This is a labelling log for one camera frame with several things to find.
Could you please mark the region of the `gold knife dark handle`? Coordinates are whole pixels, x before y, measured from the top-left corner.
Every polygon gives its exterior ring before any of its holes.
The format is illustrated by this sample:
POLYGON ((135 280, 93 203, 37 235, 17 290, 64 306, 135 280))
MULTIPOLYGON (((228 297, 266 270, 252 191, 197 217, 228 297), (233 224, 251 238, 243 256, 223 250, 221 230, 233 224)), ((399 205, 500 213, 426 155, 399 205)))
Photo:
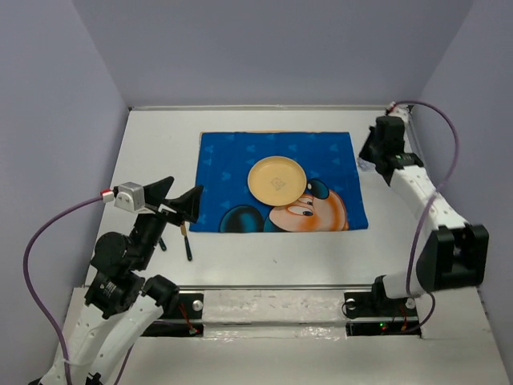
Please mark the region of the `gold knife dark handle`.
POLYGON ((192 250, 191 250, 191 246, 190 246, 190 243, 188 240, 187 227, 186 227, 185 223, 182 223, 180 225, 180 232, 184 239, 184 247, 185 247, 186 257, 187 257, 188 261, 192 261, 193 260, 192 250))

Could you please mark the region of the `clear plastic cup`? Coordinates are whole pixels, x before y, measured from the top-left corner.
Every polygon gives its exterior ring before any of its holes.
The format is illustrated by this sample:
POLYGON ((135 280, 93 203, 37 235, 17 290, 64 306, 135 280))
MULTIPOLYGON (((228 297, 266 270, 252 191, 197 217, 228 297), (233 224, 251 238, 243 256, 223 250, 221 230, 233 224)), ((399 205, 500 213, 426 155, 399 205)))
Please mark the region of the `clear plastic cup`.
POLYGON ((357 166, 362 172, 374 172, 375 164, 369 162, 368 160, 364 160, 361 157, 357 159, 357 166))

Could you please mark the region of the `blue cartoon placemat cloth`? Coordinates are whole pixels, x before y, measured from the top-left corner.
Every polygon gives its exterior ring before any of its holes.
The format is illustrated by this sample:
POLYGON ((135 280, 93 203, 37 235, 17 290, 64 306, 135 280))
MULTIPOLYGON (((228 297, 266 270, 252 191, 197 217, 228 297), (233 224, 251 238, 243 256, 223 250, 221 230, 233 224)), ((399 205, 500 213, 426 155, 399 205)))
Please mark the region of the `blue cartoon placemat cloth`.
POLYGON ((347 132, 206 132, 196 184, 203 186, 197 233, 326 232, 369 226, 353 146, 347 132), (251 168, 270 156, 296 161, 307 184, 283 208, 258 201, 251 168))

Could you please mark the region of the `tan round plate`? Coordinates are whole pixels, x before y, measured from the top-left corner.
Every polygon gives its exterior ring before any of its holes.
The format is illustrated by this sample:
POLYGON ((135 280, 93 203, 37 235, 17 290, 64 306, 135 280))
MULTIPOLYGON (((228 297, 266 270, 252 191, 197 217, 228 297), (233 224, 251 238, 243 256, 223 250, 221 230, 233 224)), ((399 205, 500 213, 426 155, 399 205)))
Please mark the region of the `tan round plate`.
POLYGON ((285 206, 296 201, 306 190, 304 169, 284 156, 269 156, 256 162, 248 172, 248 189, 262 204, 285 206))

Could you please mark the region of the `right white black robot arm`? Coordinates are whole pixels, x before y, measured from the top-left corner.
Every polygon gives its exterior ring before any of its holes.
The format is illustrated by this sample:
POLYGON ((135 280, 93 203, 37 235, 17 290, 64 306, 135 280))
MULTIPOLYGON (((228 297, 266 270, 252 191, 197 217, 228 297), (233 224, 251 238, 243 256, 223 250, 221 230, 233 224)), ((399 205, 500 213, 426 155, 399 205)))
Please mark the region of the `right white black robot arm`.
POLYGON ((480 286, 489 233, 456 213, 428 177, 421 159, 405 150, 406 125, 398 116, 376 119, 360 157, 371 163, 418 222, 406 270, 375 279, 370 308, 388 314, 399 298, 480 286))

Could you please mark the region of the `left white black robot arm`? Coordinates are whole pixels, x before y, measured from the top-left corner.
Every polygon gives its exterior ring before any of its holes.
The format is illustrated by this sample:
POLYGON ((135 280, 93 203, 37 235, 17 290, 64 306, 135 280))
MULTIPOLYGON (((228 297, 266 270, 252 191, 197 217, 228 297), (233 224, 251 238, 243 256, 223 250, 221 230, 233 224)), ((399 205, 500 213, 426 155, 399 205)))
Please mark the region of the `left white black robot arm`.
POLYGON ((178 285, 162 275, 142 278, 138 275, 149 265, 167 225, 183 229, 200 217, 198 185, 181 196, 169 199, 171 176, 141 185, 127 182, 108 188, 53 217, 29 240, 22 270, 31 297, 50 322, 60 349, 48 372, 37 384, 105 384, 115 369, 122 371, 131 349, 148 327, 168 324, 175 311, 183 316, 191 336, 199 333, 180 301, 178 285), (95 277, 84 296, 79 318, 69 336, 65 336, 50 311, 43 305, 30 280, 29 256, 35 241, 51 224, 77 209, 101 202, 136 215, 128 235, 108 232, 95 243, 90 265, 95 277))

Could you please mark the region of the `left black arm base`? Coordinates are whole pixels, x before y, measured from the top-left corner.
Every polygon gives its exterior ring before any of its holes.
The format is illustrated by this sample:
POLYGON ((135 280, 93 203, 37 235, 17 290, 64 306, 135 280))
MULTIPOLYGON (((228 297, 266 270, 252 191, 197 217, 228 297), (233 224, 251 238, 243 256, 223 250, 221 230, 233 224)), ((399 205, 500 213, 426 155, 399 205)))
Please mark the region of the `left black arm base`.
POLYGON ((143 336, 155 338, 202 337, 204 333, 203 309, 203 292, 182 292, 176 307, 154 321, 144 331, 143 336))

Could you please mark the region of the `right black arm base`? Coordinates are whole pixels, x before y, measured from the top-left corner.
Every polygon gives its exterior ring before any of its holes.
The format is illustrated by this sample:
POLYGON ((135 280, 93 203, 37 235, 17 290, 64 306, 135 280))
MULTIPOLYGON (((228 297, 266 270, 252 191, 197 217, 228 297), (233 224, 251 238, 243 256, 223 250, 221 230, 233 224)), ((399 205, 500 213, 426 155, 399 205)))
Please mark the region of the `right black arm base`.
POLYGON ((422 335, 415 300, 388 298, 383 277, 367 290, 345 292, 341 312, 350 337, 422 335))

